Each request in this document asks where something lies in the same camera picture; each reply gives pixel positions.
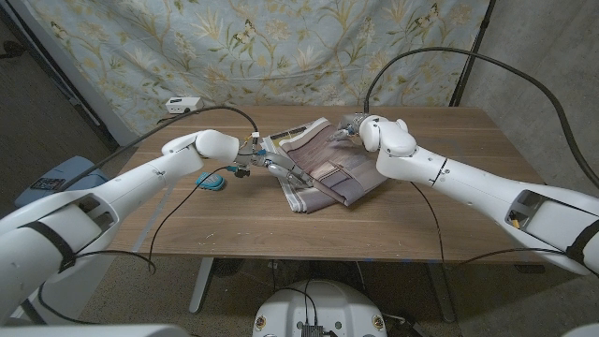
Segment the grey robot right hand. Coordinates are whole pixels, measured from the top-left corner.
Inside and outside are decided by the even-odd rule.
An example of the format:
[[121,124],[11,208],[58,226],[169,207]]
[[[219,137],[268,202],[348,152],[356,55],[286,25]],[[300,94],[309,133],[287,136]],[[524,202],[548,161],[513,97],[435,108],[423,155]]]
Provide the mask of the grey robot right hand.
[[368,113],[353,113],[342,116],[337,126],[337,130],[329,136],[329,141],[341,141],[351,139],[355,143],[362,143],[363,138],[360,133],[362,124],[370,121],[372,115]]

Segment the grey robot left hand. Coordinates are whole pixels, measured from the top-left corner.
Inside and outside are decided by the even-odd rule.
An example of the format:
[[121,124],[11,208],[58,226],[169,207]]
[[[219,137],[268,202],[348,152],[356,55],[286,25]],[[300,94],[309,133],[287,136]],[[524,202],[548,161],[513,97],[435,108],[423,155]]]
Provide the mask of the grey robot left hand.
[[314,186],[313,178],[308,173],[290,158],[277,153],[266,150],[259,150],[251,154],[238,153],[235,162],[240,165],[251,164],[257,167],[264,167],[273,176],[284,179],[297,188]]

